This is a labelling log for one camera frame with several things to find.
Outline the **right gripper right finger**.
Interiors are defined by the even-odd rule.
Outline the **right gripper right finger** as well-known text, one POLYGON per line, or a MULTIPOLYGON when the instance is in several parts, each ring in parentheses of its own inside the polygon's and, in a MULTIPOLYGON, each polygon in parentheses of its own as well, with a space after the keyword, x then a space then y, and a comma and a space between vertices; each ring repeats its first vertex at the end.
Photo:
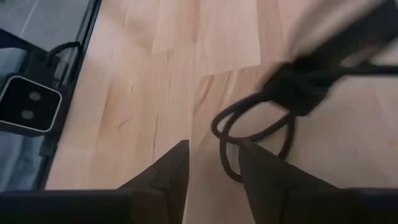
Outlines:
POLYGON ((256 224, 282 224, 285 204, 296 191, 337 189, 248 140, 239 143, 238 161, 256 224))

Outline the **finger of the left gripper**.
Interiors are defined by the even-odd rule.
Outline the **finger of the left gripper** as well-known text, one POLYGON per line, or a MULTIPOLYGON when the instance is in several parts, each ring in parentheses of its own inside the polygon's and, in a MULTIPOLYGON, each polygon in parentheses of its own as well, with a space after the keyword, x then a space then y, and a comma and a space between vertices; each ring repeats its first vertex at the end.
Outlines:
POLYGON ((319 0, 295 30, 296 64, 367 60, 398 39, 398 0, 319 0))
POLYGON ((346 58, 366 49, 376 50, 398 38, 398 21, 383 18, 359 19, 338 30, 317 47, 322 64, 340 64, 346 58))

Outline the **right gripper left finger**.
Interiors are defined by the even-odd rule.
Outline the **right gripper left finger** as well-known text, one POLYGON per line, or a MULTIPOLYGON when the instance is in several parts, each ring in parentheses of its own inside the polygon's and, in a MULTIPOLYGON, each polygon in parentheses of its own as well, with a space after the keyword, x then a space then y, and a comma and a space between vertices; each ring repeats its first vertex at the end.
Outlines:
POLYGON ((131 191, 132 224, 182 224, 189 168, 190 145, 185 139, 120 186, 131 191))

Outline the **black metal table frame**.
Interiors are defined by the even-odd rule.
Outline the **black metal table frame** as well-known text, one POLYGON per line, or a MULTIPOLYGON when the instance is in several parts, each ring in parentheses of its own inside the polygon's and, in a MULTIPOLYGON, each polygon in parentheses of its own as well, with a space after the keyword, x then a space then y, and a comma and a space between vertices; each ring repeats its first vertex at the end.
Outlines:
POLYGON ((0 192, 46 185, 102 0, 0 0, 0 91, 22 76, 61 93, 46 133, 0 124, 0 192))

